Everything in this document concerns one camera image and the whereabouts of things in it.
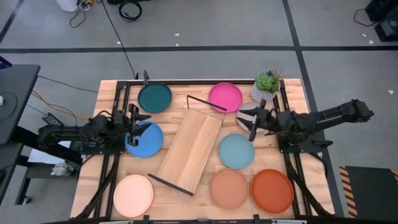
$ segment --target gray floor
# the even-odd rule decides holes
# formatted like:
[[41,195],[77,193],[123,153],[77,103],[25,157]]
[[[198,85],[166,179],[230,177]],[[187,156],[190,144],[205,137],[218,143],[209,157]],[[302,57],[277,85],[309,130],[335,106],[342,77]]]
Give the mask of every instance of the gray floor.
[[[354,11],[368,2],[290,0],[301,46],[397,45],[380,42],[372,27],[353,22]],[[13,0],[1,3],[0,30],[15,5]],[[122,21],[117,8],[106,5],[126,47],[293,46],[282,0],[153,0],[142,3],[144,13],[133,23]],[[73,15],[74,12],[62,11],[55,1],[24,1],[0,43],[0,51],[121,47],[101,4],[87,11],[86,22],[76,29],[68,24]],[[369,22],[363,13],[358,19]],[[1,55],[12,63],[39,64],[42,76],[92,90],[98,89],[100,80],[132,79],[121,52]],[[302,77],[294,51],[128,52],[127,55],[136,72],[146,69],[151,78],[253,78],[274,66],[282,67],[286,77]],[[325,131],[326,138],[335,142],[330,147],[334,170],[339,165],[398,169],[393,137],[398,126],[395,116],[398,52],[304,52],[303,56],[319,110],[359,98],[376,114],[368,123],[343,124]],[[38,80],[35,90],[49,102],[66,106],[78,115],[93,114],[96,99],[93,93],[42,79]],[[29,104],[73,124],[73,118],[47,108],[35,98],[29,99]],[[40,118],[40,113],[26,108],[19,125],[36,132],[44,125]],[[6,220],[5,223],[66,220],[76,181],[35,180],[28,190],[33,202],[15,206],[23,173],[23,167],[15,171],[0,207],[2,220]]]

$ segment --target wooden board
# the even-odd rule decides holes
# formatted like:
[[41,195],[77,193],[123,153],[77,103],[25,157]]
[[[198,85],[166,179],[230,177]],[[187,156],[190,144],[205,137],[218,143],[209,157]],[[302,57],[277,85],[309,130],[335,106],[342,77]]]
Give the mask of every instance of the wooden board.
[[193,195],[222,123],[221,119],[188,109],[155,176]]
[[[287,79],[285,80],[285,85],[291,110],[298,113],[308,113],[307,102],[305,101],[301,81],[299,79]],[[250,96],[252,86],[237,86],[242,91],[243,103],[252,102]],[[101,82],[94,114],[101,110],[111,111],[115,87],[115,80]],[[131,95],[129,98],[130,103],[138,105],[137,94],[141,88],[141,86],[133,86],[131,88]],[[183,117],[185,116],[187,110],[186,96],[189,94],[197,98],[207,100],[208,93],[211,88],[212,85],[170,85],[170,89],[173,93],[173,100],[170,107],[164,113],[152,114],[152,118],[150,119],[151,121],[156,122],[164,132],[164,143],[161,150],[154,156],[145,159],[133,157],[128,153],[123,154],[119,163],[117,183],[127,175],[147,175],[148,173],[157,173],[166,156],[167,150],[170,148],[179,129]],[[283,105],[280,96],[279,99],[280,105]],[[273,104],[268,103],[266,108],[273,108]],[[203,107],[203,110],[206,114],[220,114],[209,107]],[[231,133],[241,133],[245,136],[249,136],[249,133],[240,128],[236,122],[234,113],[227,114],[225,116],[224,122],[210,152],[208,162],[206,163],[193,197],[182,194],[181,192],[171,189],[170,187],[149,177],[154,186],[155,197],[151,208],[148,209],[145,214],[150,215],[150,219],[152,220],[199,218],[250,219],[253,214],[259,214],[260,218],[292,218],[294,216],[292,207],[280,214],[267,213],[257,207],[251,196],[248,197],[242,206],[234,210],[220,208],[211,201],[208,185],[209,181],[217,171],[225,168],[218,157],[218,145],[226,135]],[[250,166],[240,171],[245,176],[248,184],[251,184],[254,175],[263,169],[276,169],[286,174],[284,159],[282,154],[279,153],[278,143],[275,136],[261,136],[258,134],[253,144],[255,147],[254,161]],[[102,158],[103,156],[95,156],[82,167],[76,188],[71,217],[78,215],[96,192],[98,188],[98,180],[100,178]],[[301,154],[301,159],[307,187],[322,206],[330,213],[333,213],[333,205],[322,163],[308,154]],[[301,193],[298,190],[298,202],[300,211],[303,214],[303,200],[300,194]],[[106,207],[106,203],[104,202],[108,199],[108,194],[106,192],[104,195],[103,206],[101,207],[102,215],[104,215]],[[113,220],[126,219],[121,216],[115,208],[113,208],[111,218]]]

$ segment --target yellow black striped tape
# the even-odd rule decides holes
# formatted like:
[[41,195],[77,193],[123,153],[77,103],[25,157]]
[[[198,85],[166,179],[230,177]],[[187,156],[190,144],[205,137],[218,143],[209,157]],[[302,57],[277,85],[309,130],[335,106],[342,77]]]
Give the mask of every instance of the yellow black striped tape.
[[396,178],[396,180],[398,181],[398,171],[396,171],[394,169],[392,169],[391,171],[394,174],[394,177]]
[[343,183],[344,195],[346,197],[348,215],[350,218],[356,218],[358,216],[358,213],[356,211],[353,188],[351,187],[348,171],[346,170],[345,166],[340,166],[340,176]]

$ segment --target light blue plate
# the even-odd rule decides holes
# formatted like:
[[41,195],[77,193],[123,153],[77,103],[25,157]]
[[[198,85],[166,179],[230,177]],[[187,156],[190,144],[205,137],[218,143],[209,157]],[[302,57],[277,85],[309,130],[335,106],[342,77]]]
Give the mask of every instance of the light blue plate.
[[254,159],[254,146],[242,134],[229,134],[221,141],[218,155],[229,168],[243,169]]
[[126,149],[136,157],[147,158],[153,156],[162,146],[163,144],[163,132],[160,127],[150,121],[141,121],[138,124],[148,124],[148,129],[144,131],[141,136],[137,136],[136,139],[138,140],[138,146],[130,146],[127,144],[127,137],[130,134],[126,135],[124,143],[126,145]]

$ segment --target succulent plant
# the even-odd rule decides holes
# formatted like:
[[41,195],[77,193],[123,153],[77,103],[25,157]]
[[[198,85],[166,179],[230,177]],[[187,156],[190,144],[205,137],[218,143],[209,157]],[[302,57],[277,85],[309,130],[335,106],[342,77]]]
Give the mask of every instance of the succulent plant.
[[282,78],[282,76],[280,72],[278,73],[276,68],[265,73],[262,72],[256,78],[257,89],[275,93],[278,91],[280,78]]

